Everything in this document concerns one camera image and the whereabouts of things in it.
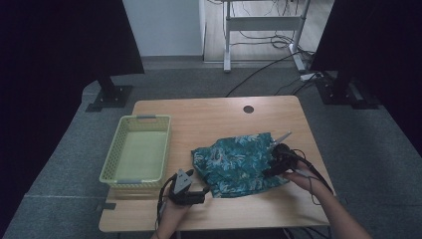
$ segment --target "table leg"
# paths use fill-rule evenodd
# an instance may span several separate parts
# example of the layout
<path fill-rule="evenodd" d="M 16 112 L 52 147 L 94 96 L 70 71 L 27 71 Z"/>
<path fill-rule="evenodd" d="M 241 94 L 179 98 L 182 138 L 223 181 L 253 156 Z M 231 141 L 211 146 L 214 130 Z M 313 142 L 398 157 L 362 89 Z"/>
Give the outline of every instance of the table leg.
<path fill-rule="evenodd" d="M 230 73 L 230 1 L 227 1 L 227 15 L 226 15 L 226 46 L 224 49 L 224 72 Z"/>
<path fill-rule="evenodd" d="M 311 0 L 307 0 L 307 2 L 305 2 L 305 9 L 301 15 L 301 24 L 299 26 L 298 31 L 295 34 L 295 39 L 293 41 L 293 44 L 289 46 L 289 50 L 291 54 L 294 54 L 293 60 L 295 61 L 296 67 L 298 68 L 298 71 L 300 73 L 304 73 L 306 69 L 305 69 L 304 63 L 302 62 L 301 56 L 295 53 L 298 51 L 298 44 L 299 44 L 299 40 L 301 39 L 302 30 L 304 29 L 305 21 L 307 20 L 307 14 L 308 14 L 308 9 L 310 7 L 310 3 L 311 3 Z"/>

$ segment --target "plastic basket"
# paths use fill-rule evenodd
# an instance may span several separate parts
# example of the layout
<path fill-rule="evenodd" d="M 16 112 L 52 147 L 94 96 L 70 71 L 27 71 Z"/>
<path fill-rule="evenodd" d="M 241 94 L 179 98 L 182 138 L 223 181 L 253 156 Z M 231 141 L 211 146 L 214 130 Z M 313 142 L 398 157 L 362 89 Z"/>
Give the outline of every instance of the plastic basket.
<path fill-rule="evenodd" d="M 116 188 L 159 188 L 165 179 L 170 116 L 122 117 L 105 159 L 100 182 Z"/>

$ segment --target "tabletop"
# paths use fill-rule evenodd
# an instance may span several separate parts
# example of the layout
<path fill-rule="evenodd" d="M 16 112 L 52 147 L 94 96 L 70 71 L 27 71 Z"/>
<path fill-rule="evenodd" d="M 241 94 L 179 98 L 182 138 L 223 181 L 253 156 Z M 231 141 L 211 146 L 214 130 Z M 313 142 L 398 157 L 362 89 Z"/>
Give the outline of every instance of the tabletop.
<path fill-rule="evenodd" d="M 302 150 L 332 188 L 317 144 L 296 97 L 249 97 L 190 100 L 140 101 L 134 115 L 171 115 L 171 142 L 166 178 L 179 168 L 193 168 L 191 150 L 211 146 L 217 139 L 259 132 L 270 132 L 290 148 Z M 204 182 L 192 175 L 192 189 Z M 151 231 L 156 219 L 156 191 L 136 195 L 111 189 L 100 221 L 101 231 Z M 310 194 L 294 183 L 264 193 L 237 198 L 212 198 L 191 207 L 178 230 L 272 228 L 328 225 L 320 206 Z"/>

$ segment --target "monitor stand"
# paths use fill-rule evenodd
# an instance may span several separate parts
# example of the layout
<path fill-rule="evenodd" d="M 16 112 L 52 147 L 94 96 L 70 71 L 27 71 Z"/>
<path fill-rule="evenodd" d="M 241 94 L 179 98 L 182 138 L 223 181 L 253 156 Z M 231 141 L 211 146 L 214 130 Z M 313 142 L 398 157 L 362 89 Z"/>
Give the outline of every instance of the monitor stand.
<path fill-rule="evenodd" d="M 103 108 L 124 108 L 133 86 L 115 86 L 110 77 L 98 79 L 102 89 L 86 112 L 100 112 Z"/>
<path fill-rule="evenodd" d="M 378 109 L 379 100 L 358 79 L 345 71 L 323 74 L 316 87 L 324 104 L 351 105 L 357 110 Z"/>

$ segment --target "green floral cloth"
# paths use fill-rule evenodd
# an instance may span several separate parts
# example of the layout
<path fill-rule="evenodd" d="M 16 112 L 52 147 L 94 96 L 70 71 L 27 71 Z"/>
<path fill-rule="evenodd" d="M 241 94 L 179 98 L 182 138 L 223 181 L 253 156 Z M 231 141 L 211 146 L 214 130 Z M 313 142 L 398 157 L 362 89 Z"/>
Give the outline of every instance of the green floral cloth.
<path fill-rule="evenodd" d="M 264 178 L 273 139 L 269 132 L 218 139 L 210 147 L 192 150 L 193 166 L 210 185 L 213 197 L 240 197 L 287 183 L 281 177 Z"/>

